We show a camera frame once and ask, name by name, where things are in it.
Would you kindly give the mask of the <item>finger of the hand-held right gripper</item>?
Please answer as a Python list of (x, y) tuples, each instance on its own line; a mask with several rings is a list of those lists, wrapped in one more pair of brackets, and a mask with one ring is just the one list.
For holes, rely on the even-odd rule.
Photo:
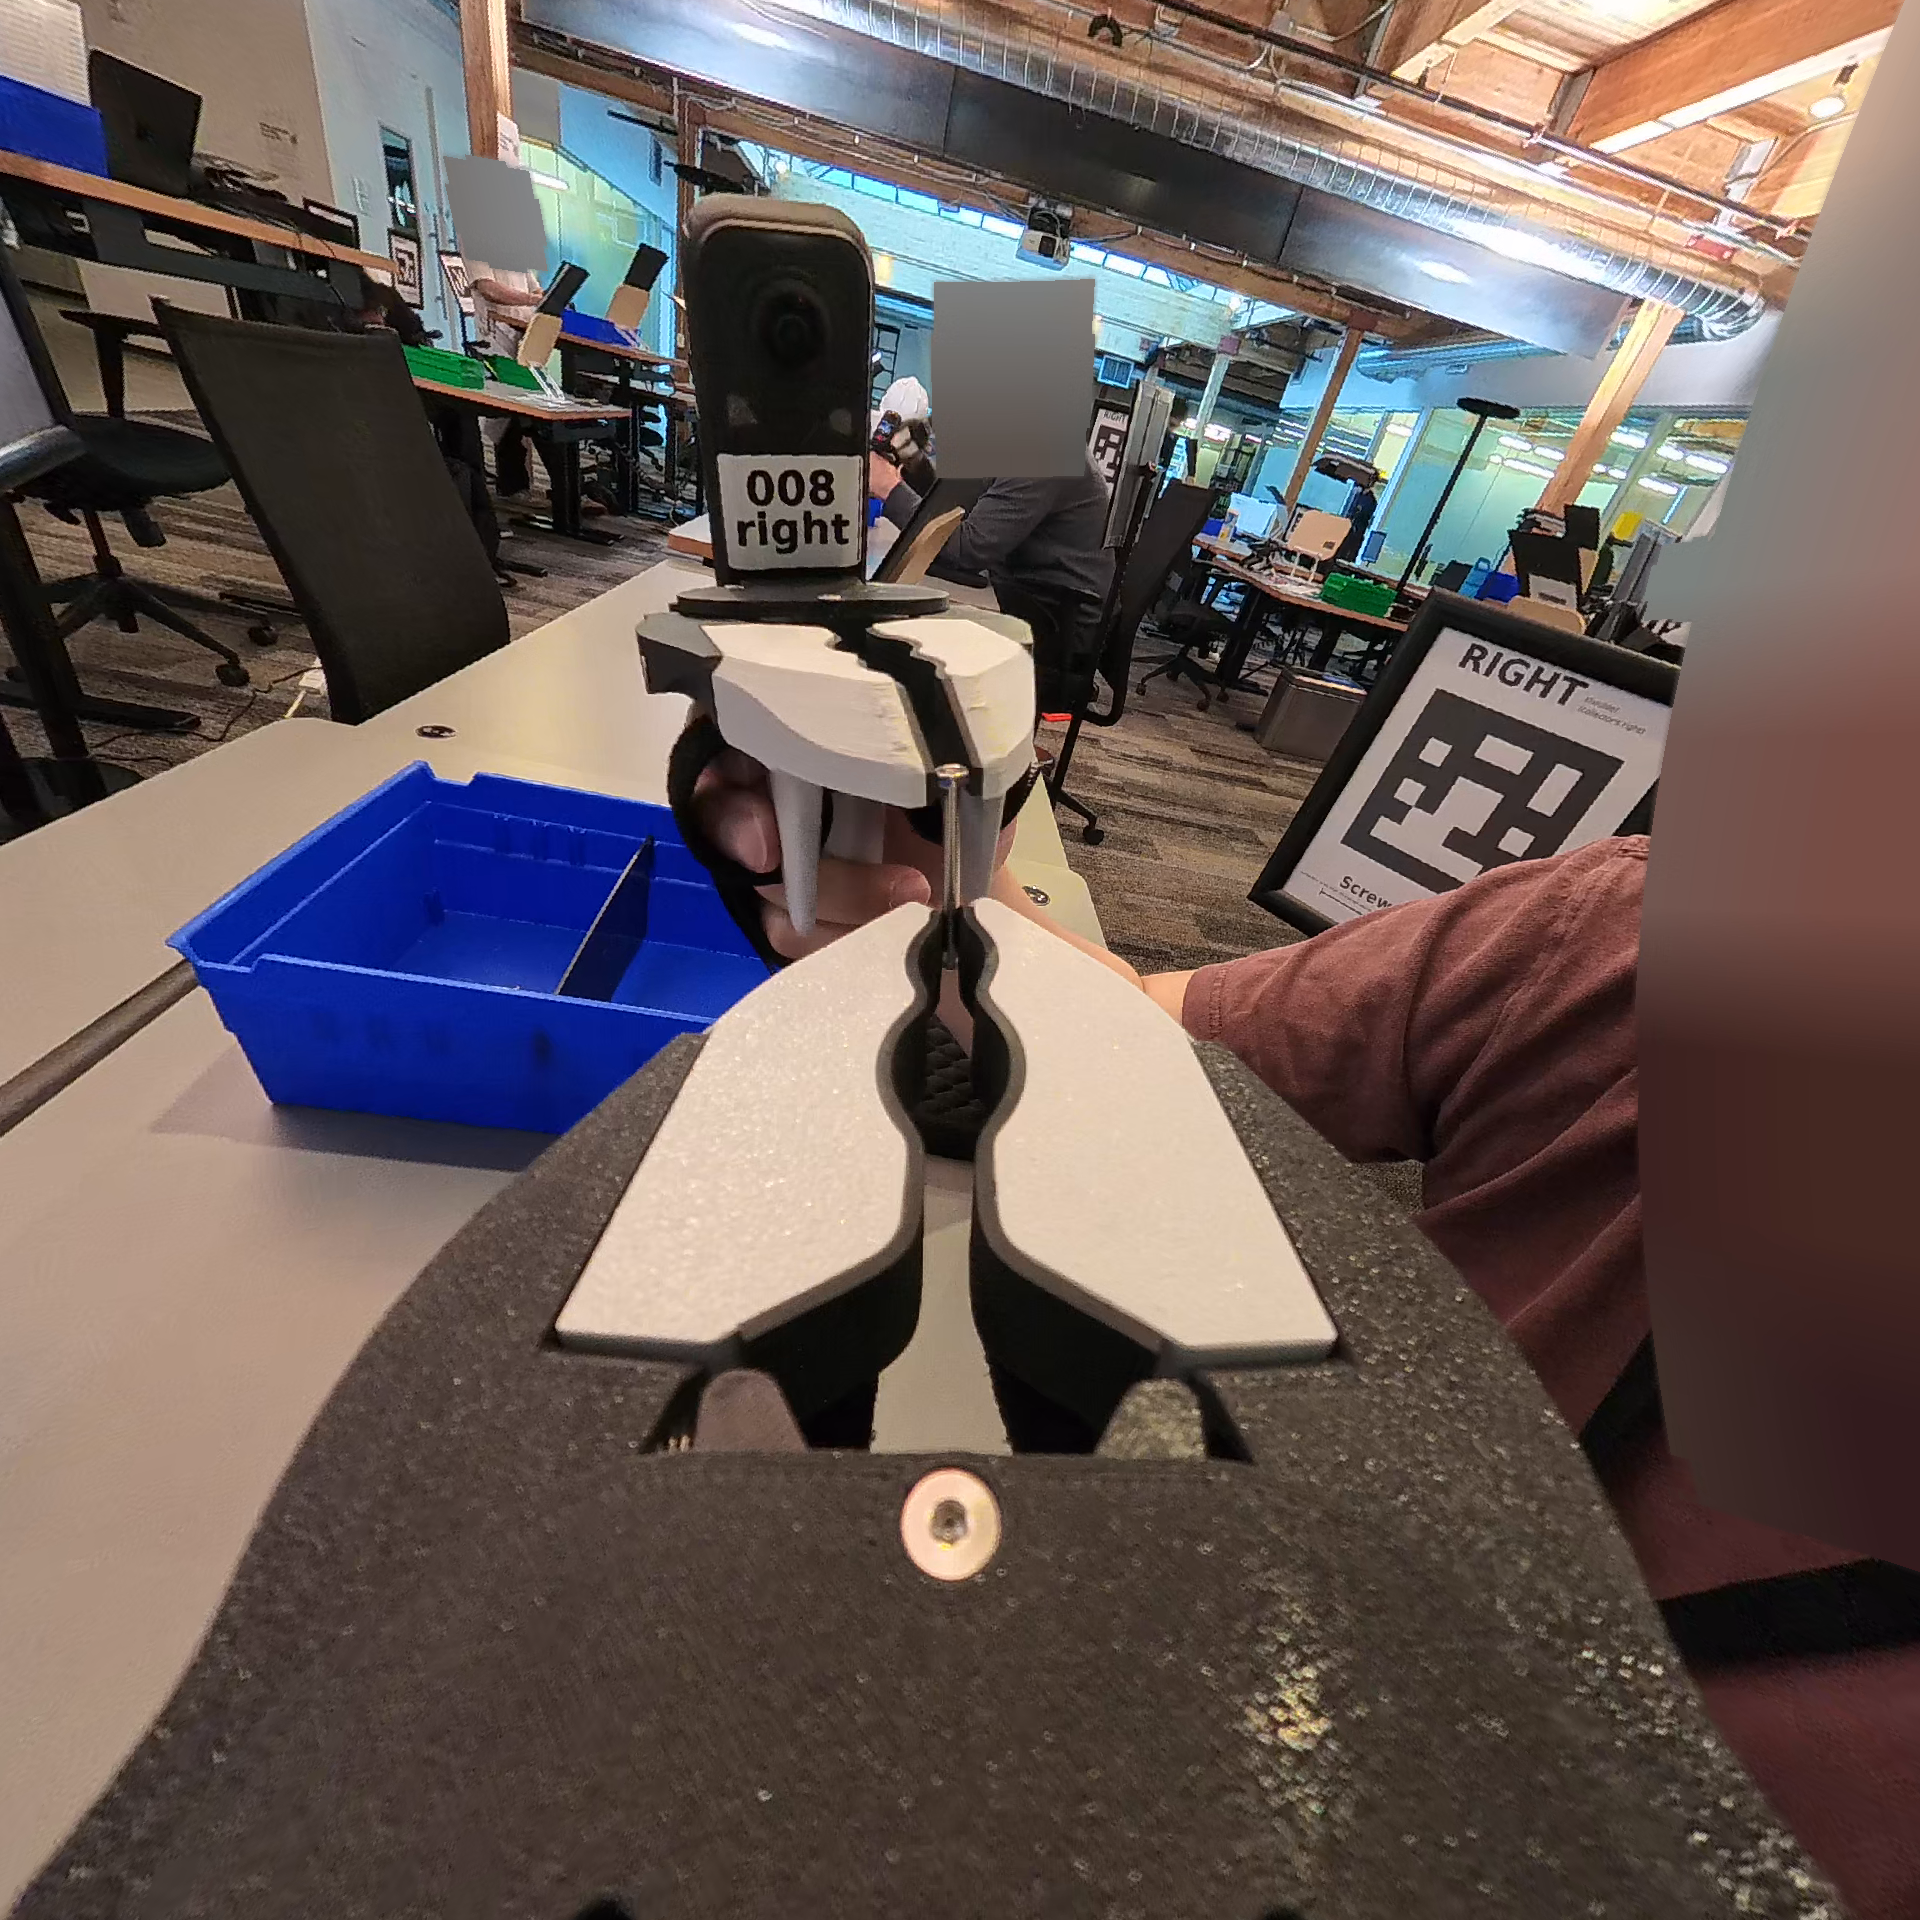
[(904, 687), (828, 628), (716, 623), (714, 714), (722, 738), (768, 774), (781, 833), (785, 910), (818, 925), (821, 858), (876, 864), (882, 812), (928, 801), (927, 754)]
[(935, 771), (966, 766), (945, 830), (957, 858), (957, 900), (992, 885), (1011, 799), (1035, 769), (1039, 678), (1027, 627), (976, 613), (876, 625), (880, 654), (909, 691)]

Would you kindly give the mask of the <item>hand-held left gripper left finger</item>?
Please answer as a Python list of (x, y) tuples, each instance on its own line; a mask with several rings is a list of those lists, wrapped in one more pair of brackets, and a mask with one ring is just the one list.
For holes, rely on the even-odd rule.
[(572, 1355), (760, 1373), (814, 1449), (873, 1446), (922, 1309), (910, 1107), (945, 920), (904, 906), (714, 1021), (554, 1322)]

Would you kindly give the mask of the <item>blue plastic bin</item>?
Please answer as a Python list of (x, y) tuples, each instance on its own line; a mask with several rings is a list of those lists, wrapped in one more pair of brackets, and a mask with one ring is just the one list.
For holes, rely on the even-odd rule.
[[(645, 838), (611, 1002), (558, 997)], [(558, 1136), (768, 976), (661, 805), (415, 763), (168, 944), (277, 1105)]]

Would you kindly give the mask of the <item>person's right forearm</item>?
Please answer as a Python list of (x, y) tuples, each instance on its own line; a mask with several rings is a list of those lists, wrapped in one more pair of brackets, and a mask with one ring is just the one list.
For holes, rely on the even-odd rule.
[(1419, 1229), (1597, 1461), (1663, 1418), (1639, 1155), (1649, 854), (1609, 837), (1193, 973), (1093, 951), (1350, 1162), (1422, 1168)]

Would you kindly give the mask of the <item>person's right hand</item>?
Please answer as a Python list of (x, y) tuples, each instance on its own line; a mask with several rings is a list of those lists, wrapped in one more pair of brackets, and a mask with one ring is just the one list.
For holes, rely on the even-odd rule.
[(722, 751), (699, 776), (692, 812), (721, 856), (763, 876), (748, 920), (772, 953), (775, 968), (805, 960), (904, 904), (943, 904), (943, 846), (925, 838), (901, 809), (880, 811), (875, 860), (822, 853), (813, 931), (798, 929), (789, 910), (786, 856), (767, 769), (752, 757)]

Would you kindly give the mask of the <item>wooden standing desk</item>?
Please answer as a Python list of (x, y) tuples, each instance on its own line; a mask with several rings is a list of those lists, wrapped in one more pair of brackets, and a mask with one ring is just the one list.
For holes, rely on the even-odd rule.
[(547, 517), (521, 514), (516, 517), (519, 526), (589, 546), (607, 548), (621, 542), (619, 533), (596, 530), (586, 524), (580, 450), (589, 445), (613, 445), (622, 424), (629, 423), (622, 410), (580, 405), (570, 399), (554, 401), (492, 381), (468, 388), (415, 373), (413, 384), (424, 399), (467, 410), (481, 420), (522, 420), (530, 427), (534, 440), (550, 449), (554, 469), (549, 487), (550, 513)]

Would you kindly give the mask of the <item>black bin divider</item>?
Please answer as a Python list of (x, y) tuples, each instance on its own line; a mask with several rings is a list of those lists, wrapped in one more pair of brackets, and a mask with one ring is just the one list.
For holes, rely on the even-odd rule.
[(647, 946), (657, 867), (659, 840), (647, 837), (590, 922), (557, 987), (558, 997), (613, 1002)]

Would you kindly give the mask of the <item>grey box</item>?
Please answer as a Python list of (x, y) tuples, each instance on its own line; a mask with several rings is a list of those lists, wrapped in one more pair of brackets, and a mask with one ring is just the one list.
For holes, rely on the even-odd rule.
[(1261, 709), (1254, 740), (1272, 759), (1326, 764), (1367, 698), (1369, 691), (1358, 684), (1283, 669)]

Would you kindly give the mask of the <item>wooden office desk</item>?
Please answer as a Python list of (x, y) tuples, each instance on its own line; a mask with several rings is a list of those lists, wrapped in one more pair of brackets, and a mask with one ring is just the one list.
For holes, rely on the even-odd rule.
[(1324, 676), (1338, 658), (1340, 639), (1348, 632), (1360, 637), (1356, 661), (1369, 674), (1377, 674), (1380, 661), (1408, 632), (1415, 614), (1420, 610), (1420, 601), (1407, 602), (1399, 589), (1386, 589), (1389, 604), (1384, 610), (1348, 607), (1328, 599), (1326, 583), (1311, 583), (1274, 568), (1252, 566), (1226, 540), (1201, 537), (1194, 540), (1194, 555), (1209, 565), (1213, 575), (1245, 589), (1241, 613), (1231, 623), (1217, 665), (1196, 670), (1196, 684), (1202, 689), (1201, 709), (1204, 710), (1225, 698), (1254, 692), (1254, 684), (1247, 680), (1245, 670), (1254, 644), (1281, 614), (1293, 620), (1301, 635), (1309, 637), (1304, 670), (1311, 676)]

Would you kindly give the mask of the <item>black mesh office chair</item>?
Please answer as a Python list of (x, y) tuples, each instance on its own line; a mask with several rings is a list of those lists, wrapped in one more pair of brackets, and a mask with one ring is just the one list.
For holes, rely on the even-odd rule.
[(156, 304), (156, 325), (312, 639), (338, 724), (367, 724), (510, 642), (506, 597), (397, 335), (173, 302)]

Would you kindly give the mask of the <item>black framed tag poster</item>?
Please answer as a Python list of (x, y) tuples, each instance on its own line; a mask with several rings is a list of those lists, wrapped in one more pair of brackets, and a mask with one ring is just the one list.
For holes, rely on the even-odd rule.
[(1304, 937), (1652, 827), (1679, 667), (1429, 597), (1251, 886)]

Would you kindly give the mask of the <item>black floor lamp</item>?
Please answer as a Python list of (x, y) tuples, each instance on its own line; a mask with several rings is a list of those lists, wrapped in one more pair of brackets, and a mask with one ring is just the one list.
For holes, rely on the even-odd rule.
[(1457, 459), (1452, 461), (1452, 469), (1449, 471), (1447, 480), (1433, 502), (1420, 535), (1411, 548), (1404, 570), (1397, 583), (1397, 604), (1412, 604), (1411, 592), (1419, 585), (1419, 576), (1422, 575), (1424, 566), (1429, 566), (1429, 556), (1433, 552), (1440, 520), (1452, 502), (1452, 494), (1459, 490), (1467, 471), (1477, 459), (1477, 449), (1486, 433), (1486, 427), (1491, 423), (1507, 427), (1522, 418), (1522, 410), (1516, 405), (1495, 399), (1460, 396), (1454, 406), (1459, 412), (1469, 416), (1472, 424), (1465, 435)]

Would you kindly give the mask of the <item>black swivel office chair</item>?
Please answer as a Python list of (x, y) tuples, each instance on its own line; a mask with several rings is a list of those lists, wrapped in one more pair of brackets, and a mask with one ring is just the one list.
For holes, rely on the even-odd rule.
[(56, 635), (64, 640), (100, 620), (135, 635), (143, 620), (151, 620), (215, 657), (221, 684), (248, 689), (252, 678), (241, 654), (187, 617), (190, 610), (232, 613), (232, 604), (140, 583), (112, 552), (102, 523), (119, 517), (135, 544), (159, 548), (167, 537), (152, 517), (156, 502), (202, 497), (229, 485), (229, 467), (209, 438), (128, 416), (128, 342), (161, 341), (163, 330), (151, 321), (89, 309), (64, 309), (60, 318), (89, 330), (106, 406), (100, 412), (68, 409), (62, 418), (81, 445), (79, 459), (25, 487), (25, 497), (50, 517), (81, 526), (92, 552), (91, 572), (44, 585)]

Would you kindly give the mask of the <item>grey board on stand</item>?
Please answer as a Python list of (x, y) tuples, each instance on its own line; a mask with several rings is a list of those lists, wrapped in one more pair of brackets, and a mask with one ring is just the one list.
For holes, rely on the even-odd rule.
[(85, 447), (68, 420), (52, 359), (37, 342), (29, 299), (2, 263), (2, 623), (29, 705), (50, 745), (25, 757), (2, 728), (2, 840), (68, 819), (135, 789), (130, 769), (91, 751), (72, 691), (72, 663), (54, 627), (52, 601), (23, 530), (17, 498), (74, 465)]

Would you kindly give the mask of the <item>blue storage crate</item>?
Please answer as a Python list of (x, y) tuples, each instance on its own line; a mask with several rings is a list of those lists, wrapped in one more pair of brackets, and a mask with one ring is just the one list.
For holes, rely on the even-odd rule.
[(5, 74), (2, 152), (92, 178), (108, 178), (105, 122), (89, 102)]

